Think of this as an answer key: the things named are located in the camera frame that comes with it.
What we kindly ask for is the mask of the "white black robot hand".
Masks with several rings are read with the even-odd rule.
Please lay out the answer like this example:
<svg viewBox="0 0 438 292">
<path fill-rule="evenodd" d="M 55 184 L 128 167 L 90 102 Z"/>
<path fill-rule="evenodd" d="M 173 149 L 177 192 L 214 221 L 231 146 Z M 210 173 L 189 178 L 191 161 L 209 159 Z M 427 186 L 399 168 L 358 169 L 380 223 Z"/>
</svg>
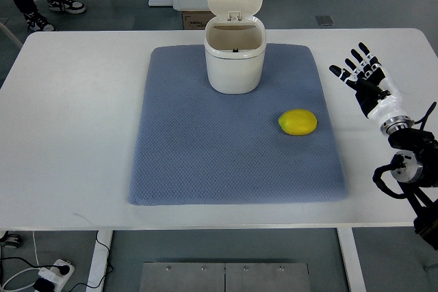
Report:
<svg viewBox="0 0 438 292">
<path fill-rule="evenodd" d="M 402 96 L 392 78 L 364 43 L 358 47 L 351 50 L 355 61 L 345 59 L 347 68 L 331 65 L 329 70 L 355 91 L 364 116 L 375 122 L 382 134 L 412 127 L 413 120 L 402 109 Z"/>
</svg>

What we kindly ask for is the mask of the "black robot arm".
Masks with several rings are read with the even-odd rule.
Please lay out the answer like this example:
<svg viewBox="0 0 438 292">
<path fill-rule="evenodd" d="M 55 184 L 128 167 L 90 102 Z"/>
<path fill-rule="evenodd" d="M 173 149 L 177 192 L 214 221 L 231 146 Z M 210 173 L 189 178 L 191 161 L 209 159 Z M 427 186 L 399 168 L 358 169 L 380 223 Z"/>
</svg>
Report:
<svg viewBox="0 0 438 292">
<path fill-rule="evenodd" d="M 432 103 L 418 121 L 396 116 L 382 124 L 389 145 L 398 152 L 390 163 L 375 169 L 372 177 L 384 194 L 409 202 L 416 214 L 415 233 L 434 249 L 437 249 L 437 201 L 431 200 L 423 189 L 437 186 L 437 140 L 433 133 L 424 130 L 436 105 Z"/>
</svg>

